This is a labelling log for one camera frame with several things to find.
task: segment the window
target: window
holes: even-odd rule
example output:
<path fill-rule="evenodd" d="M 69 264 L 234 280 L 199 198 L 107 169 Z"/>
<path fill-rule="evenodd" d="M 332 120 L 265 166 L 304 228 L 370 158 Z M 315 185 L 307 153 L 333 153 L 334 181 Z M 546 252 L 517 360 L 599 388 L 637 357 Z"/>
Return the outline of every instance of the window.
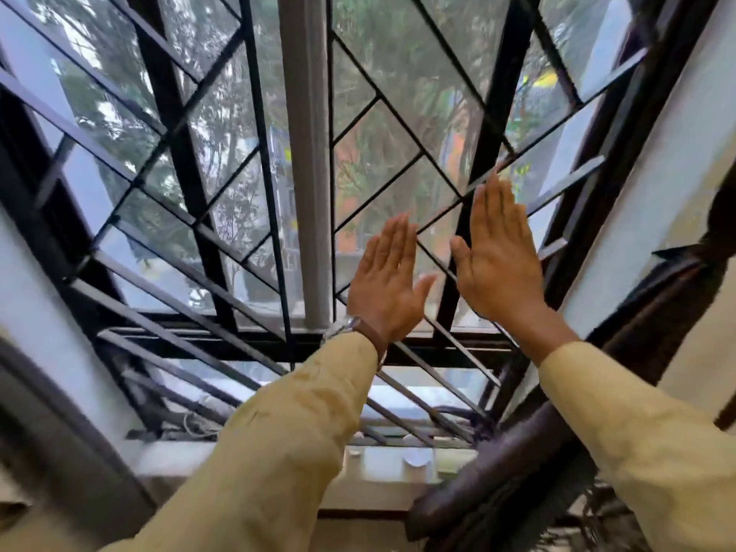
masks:
<path fill-rule="evenodd" d="M 361 431 L 469 445 L 465 417 L 490 414 L 518 349 L 458 297 L 449 240 L 467 233 L 472 191 L 496 164 L 540 255 L 566 251 L 550 225 L 604 166 L 588 146 L 606 127 L 598 110 L 615 110 L 609 87 L 646 53 L 627 0 L 325 0 L 305 11 L 327 14 L 311 31 L 327 51 L 310 65 L 328 84 L 294 86 L 281 19 L 304 16 L 280 15 L 278 0 L 0 1 L 0 85 L 38 133 L 23 142 L 50 161 L 29 189 L 49 215 L 59 193 L 73 202 L 64 211 L 87 236 L 55 224 L 72 286 L 102 311 L 97 338 L 128 357 L 125 383 L 161 412 L 149 431 L 179 439 L 215 437 L 232 407 L 303 363 L 345 314 L 366 242 L 408 211 L 415 272 L 440 282 L 391 348 Z M 328 136 L 309 151 L 329 179 L 294 161 L 308 152 L 295 131 Z M 310 222 L 331 244 L 304 244 Z"/>

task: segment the brown leather strap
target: brown leather strap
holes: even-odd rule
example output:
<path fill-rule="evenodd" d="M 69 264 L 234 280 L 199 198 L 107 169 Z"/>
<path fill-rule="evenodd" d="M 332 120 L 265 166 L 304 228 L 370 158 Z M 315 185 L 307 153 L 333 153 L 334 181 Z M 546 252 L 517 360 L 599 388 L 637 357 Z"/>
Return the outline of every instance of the brown leather strap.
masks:
<path fill-rule="evenodd" d="M 378 368 L 380 369 L 383 359 L 386 357 L 386 351 L 389 348 L 389 344 L 385 342 L 369 324 L 366 324 L 362 318 L 358 317 L 355 319 L 357 321 L 350 327 L 353 331 L 365 335 L 367 339 L 373 343 L 375 351 L 378 353 Z"/>

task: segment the hand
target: hand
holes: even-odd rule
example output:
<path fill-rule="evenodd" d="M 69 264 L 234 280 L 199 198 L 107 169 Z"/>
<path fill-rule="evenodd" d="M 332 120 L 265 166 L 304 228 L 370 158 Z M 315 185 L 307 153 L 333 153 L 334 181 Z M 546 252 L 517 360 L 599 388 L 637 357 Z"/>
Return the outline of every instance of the hand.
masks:
<path fill-rule="evenodd" d="M 523 205 L 511 185 L 493 174 L 475 190 L 470 214 L 473 249 L 455 236 L 458 290 L 479 314 L 512 330 L 531 311 L 546 308 L 542 267 Z"/>
<path fill-rule="evenodd" d="M 347 313 L 358 315 L 386 343 L 406 337 L 424 316 L 435 275 L 412 287 L 417 255 L 417 225 L 409 215 L 389 219 L 370 239 L 347 297 Z"/>

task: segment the beige shirt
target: beige shirt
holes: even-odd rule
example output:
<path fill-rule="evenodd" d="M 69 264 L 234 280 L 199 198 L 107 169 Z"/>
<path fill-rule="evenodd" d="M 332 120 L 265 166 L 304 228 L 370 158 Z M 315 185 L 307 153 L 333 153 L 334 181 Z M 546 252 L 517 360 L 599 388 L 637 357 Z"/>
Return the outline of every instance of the beige shirt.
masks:
<path fill-rule="evenodd" d="M 105 552 L 307 550 L 377 362 L 363 335 L 328 342 L 245 402 L 138 536 Z M 736 550 L 736 439 L 587 343 L 539 378 L 655 550 Z"/>

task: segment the wristwatch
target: wristwatch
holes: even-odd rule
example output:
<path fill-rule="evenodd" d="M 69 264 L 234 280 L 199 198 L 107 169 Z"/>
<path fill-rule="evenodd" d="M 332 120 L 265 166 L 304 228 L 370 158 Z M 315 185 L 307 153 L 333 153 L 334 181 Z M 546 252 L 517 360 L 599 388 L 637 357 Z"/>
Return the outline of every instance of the wristwatch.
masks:
<path fill-rule="evenodd" d="M 344 318 L 332 324 L 322 336 L 322 344 L 325 344 L 337 335 L 346 333 L 359 333 L 373 343 L 373 346 L 378 353 L 378 368 L 380 369 L 383 361 L 386 360 L 386 352 L 389 348 L 389 344 L 383 340 L 383 337 L 381 337 L 375 329 L 365 323 L 358 315 L 345 315 Z"/>

